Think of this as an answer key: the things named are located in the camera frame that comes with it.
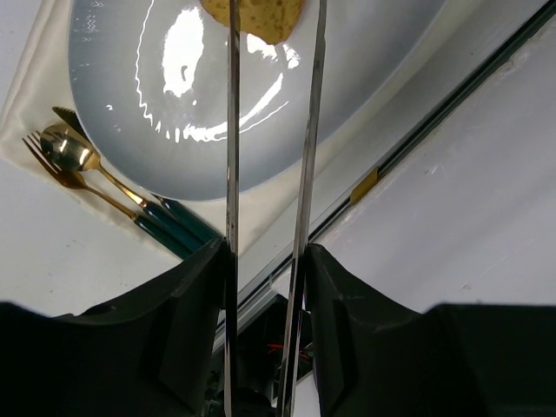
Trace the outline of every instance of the white plate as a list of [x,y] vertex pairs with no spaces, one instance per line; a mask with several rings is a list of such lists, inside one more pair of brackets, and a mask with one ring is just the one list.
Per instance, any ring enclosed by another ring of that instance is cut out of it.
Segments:
[[[445,0],[330,1],[319,140],[395,72]],[[293,35],[242,35],[241,190],[301,159],[318,1]],[[69,75],[100,152],[159,195],[213,200],[226,187],[228,29],[196,0],[74,0]]]

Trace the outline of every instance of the yellow tape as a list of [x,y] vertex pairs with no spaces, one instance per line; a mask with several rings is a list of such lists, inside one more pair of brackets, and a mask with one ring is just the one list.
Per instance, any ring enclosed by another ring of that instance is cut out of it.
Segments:
[[376,185],[379,181],[379,169],[378,167],[373,169],[369,175],[365,177],[351,192],[349,195],[349,203],[353,206],[362,200],[362,198],[367,195],[367,193]]

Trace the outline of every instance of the food item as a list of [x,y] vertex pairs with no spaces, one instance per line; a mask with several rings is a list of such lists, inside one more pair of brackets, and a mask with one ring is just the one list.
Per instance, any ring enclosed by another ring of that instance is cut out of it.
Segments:
[[[242,31],[268,44],[289,38],[299,20],[304,0],[240,0]],[[201,0],[202,7],[217,21],[229,26],[229,0]]]

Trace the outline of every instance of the white wall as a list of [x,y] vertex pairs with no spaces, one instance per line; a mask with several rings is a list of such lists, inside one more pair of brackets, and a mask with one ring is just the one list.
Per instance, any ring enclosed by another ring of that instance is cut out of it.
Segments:
[[555,75],[556,18],[321,243],[420,311],[556,303]]

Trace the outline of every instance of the gold fork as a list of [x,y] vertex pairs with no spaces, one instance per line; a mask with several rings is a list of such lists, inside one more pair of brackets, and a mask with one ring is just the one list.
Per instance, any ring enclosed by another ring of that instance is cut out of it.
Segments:
[[131,221],[140,229],[147,232],[149,235],[154,237],[162,245],[168,248],[170,251],[174,252],[180,258],[185,259],[191,255],[191,251],[185,248],[180,242],[178,242],[172,235],[169,235],[164,230],[159,228],[155,223],[149,220],[144,215],[139,215],[134,213],[129,208],[117,202],[112,197],[105,195],[97,189],[90,187],[86,183],[83,176],[75,171],[66,171],[57,167],[52,163],[44,154],[41,149],[39,136],[35,133],[27,135],[27,138],[22,138],[23,143],[30,151],[30,153],[43,165],[46,172],[48,172],[60,185],[66,189],[84,189],[98,195],[112,207],[115,207],[122,213],[124,213]]

